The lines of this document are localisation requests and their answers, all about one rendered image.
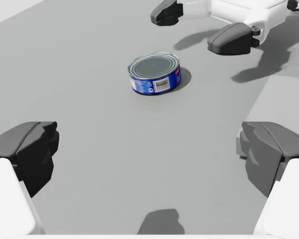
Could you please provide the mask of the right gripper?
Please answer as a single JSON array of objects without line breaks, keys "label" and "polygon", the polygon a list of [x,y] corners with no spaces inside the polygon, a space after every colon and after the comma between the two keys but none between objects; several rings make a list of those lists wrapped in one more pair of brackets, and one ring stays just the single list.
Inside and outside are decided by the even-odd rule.
[{"label": "right gripper", "polygon": [[208,50],[218,55],[249,54],[289,11],[299,11],[299,0],[211,0],[211,16],[231,24],[208,38]]}]

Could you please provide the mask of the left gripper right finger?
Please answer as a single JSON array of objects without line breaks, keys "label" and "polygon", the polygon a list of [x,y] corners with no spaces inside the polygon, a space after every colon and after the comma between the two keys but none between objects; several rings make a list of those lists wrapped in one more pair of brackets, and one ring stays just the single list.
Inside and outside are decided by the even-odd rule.
[{"label": "left gripper right finger", "polygon": [[268,199],[256,235],[299,235],[299,135],[273,122],[245,121],[240,133],[249,181]]}]

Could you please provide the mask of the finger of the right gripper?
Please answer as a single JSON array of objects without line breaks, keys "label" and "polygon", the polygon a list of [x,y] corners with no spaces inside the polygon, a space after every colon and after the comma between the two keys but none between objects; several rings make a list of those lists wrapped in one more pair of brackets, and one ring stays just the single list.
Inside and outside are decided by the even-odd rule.
[{"label": "finger of the right gripper", "polygon": [[179,20],[197,19],[211,15],[212,0],[163,0],[150,14],[157,26],[173,26]]}]

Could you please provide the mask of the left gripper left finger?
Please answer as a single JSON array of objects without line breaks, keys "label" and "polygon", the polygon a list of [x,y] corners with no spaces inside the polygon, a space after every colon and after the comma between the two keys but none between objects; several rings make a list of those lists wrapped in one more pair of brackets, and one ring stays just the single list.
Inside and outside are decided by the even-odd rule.
[{"label": "left gripper left finger", "polygon": [[32,198],[50,181],[59,132],[30,121],[0,135],[0,235],[44,234]]}]

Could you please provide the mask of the blue can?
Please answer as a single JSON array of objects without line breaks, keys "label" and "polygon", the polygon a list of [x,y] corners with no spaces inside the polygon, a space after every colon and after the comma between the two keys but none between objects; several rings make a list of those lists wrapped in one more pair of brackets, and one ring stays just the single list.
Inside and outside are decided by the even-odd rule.
[{"label": "blue can", "polygon": [[127,67],[132,89],[142,95],[165,94],[181,82],[179,58],[156,52],[133,60]]}]

